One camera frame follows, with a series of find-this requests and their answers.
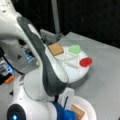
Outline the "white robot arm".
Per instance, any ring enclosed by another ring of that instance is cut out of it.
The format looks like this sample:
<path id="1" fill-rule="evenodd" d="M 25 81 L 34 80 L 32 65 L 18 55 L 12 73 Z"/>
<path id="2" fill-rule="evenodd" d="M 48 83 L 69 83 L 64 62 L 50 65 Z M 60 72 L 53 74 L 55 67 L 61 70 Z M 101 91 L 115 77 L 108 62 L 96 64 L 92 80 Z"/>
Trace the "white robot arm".
<path id="1" fill-rule="evenodd" d="M 13 101 L 7 110 L 7 120 L 74 120 L 74 111 L 65 110 L 57 102 L 67 88 L 68 76 L 33 24 L 21 16 L 11 0 L 0 0 L 0 40 L 22 39 L 32 51 L 39 66 L 26 60 L 14 84 Z"/>

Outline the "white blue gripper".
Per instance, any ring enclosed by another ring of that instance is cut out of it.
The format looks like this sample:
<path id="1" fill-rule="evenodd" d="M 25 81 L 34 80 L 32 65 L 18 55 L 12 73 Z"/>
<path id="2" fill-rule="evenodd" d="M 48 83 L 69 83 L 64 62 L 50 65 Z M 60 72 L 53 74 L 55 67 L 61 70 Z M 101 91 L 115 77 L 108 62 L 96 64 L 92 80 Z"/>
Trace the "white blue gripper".
<path id="1" fill-rule="evenodd" d="M 54 103 L 54 106 L 57 111 L 57 120 L 76 120 L 76 114 L 72 109 L 67 110 L 59 103 Z"/>

